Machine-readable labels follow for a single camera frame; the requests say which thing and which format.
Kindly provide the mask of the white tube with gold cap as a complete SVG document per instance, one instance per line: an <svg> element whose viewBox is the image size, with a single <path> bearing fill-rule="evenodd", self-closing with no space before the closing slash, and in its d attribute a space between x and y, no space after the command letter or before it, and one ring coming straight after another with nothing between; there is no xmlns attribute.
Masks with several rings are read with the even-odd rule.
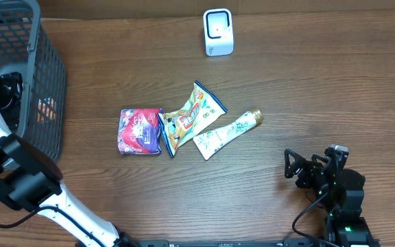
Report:
<svg viewBox="0 0 395 247"><path fill-rule="evenodd" d="M259 109L246 111L242 116L231 124L217 128L193 138L201 155L207 161L210 157L221 150L225 145L249 131L263 121L263 115Z"/></svg>

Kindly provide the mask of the cream snack bag blue edges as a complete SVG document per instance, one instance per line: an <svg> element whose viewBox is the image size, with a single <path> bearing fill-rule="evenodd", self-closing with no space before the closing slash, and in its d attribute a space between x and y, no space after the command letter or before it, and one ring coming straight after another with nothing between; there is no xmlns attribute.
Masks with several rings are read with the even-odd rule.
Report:
<svg viewBox="0 0 395 247"><path fill-rule="evenodd" d="M196 80L189 99L181 109L158 113L160 134L170 157L174 157L179 147L227 112L222 102Z"/></svg>

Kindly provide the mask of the red purple tissue pack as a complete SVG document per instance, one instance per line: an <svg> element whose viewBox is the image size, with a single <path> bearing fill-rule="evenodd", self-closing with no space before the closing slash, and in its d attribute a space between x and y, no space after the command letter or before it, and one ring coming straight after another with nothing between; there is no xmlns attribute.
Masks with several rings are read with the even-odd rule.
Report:
<svg viewBox="0 0 395 247"><path fill-rule="evenodd" d="M117 147L121 154L161 154L161 108L123 109L120 113Z"/></svg>

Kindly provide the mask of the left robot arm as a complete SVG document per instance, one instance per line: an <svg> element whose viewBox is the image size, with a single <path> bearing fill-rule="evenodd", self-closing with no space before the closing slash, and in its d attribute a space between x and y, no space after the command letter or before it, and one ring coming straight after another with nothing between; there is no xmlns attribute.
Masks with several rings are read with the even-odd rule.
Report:
<svg viewBox="0 0 395 247"><path fill-rule="evenodd" d="M7 99L15 94L0 86ZM83 246L137 246L127 233L81 203L62 181L62 173L44 153L12 133L0 113L0 202L28 215L0 228L14 228L44 216L76 237Z"/></svg>

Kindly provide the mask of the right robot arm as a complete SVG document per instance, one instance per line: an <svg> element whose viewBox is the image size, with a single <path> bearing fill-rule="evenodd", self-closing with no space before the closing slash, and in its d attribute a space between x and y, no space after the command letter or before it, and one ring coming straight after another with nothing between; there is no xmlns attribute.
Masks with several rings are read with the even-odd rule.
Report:
<svg viewBox="0 0 395 247"><path fill-rule="evenodd" d="M313 154L308 160L293 150L286 149L285 178L297 176L296 186L315 195L305 210L292 223L299 238L287 238L284 246L339 246L375 247L379 240L373 238L363 217L363 186L366 178L359 172L346 169L348 148L332 144L324 155ZM326 211L324 233L315 237L296 228L297 221L314 207Z"/></svg>

